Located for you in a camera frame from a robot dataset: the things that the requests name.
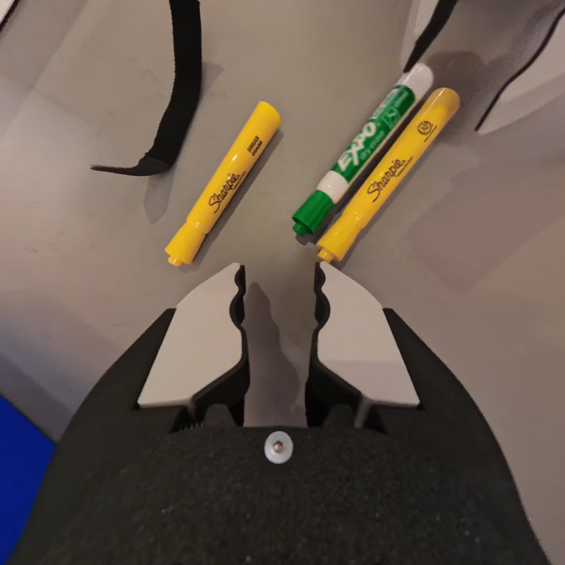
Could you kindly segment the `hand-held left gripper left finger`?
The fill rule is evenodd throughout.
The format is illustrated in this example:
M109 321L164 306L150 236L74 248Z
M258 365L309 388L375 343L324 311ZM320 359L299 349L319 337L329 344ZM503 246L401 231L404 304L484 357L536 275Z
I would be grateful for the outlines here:
M245 267L232 263L179 302L138 397L140 408L183 406L201 421L209 407L225 405L234 421L244 421L250 386L245 292Z

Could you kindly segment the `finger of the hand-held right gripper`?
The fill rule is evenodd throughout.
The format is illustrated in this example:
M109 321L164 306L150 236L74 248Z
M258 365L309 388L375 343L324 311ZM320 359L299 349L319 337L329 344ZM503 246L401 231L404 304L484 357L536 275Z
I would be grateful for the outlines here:
M444 29L458 1L413 1L402 42L400 63L409 72Z
M548 44L498 90L475 131L486 135L541 109L564 93L564 45Z

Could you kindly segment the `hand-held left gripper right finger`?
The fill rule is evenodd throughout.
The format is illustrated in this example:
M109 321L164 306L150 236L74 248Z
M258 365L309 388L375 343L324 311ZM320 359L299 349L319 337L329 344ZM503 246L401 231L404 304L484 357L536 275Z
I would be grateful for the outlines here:
M315 265L315 320L306 421L321 427L345 405L361 427L374 406L418 408L420 399L381 303L326 262Z

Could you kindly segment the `green white dry erase marker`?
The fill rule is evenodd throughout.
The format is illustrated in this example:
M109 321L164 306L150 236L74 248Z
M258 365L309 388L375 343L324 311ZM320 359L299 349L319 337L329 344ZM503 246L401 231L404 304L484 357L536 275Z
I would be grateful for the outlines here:
M424 63L416 63L401 75L316 189L292 215L293 231L298 236L314 235L318 231L332 208L343 199L380 148L428 93L433 81L433 71Z

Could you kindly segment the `yellow highlighter marker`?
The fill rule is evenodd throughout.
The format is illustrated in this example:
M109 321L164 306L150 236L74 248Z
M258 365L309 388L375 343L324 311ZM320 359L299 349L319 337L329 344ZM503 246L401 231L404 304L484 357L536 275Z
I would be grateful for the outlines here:
M168 263L180 267L193 262L206 236L248 177L280 124L277 110L267 102L259 102L186 221L167 245Z
M343 260L357 236L433 144L459 106L460 96L453 89L439 88L429 96L340 217L320 238L319 259L328 263Z

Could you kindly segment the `grey desk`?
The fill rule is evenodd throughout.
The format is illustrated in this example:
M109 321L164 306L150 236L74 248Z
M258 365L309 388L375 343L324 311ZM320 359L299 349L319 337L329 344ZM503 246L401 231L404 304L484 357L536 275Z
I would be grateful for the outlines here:
M168 1L21 1L1 33L1 391L60 438L122 352L246 267L251 425L299 424L315 242L291 215L401 74L410 1L201 1L203 96L175 167L129 167L171 95ZM426 61L450 126L338 266L484 413L564 564L564 95L484 136L481 112L559 1L462 1ZM281 124L193 262L167 245L259 102Z

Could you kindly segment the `large blue plastic bin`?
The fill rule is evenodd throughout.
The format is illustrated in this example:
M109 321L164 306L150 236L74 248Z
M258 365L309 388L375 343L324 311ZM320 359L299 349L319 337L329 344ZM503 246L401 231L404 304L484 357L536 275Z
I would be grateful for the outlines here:
M55 444L1 397L1 564L21 537Z

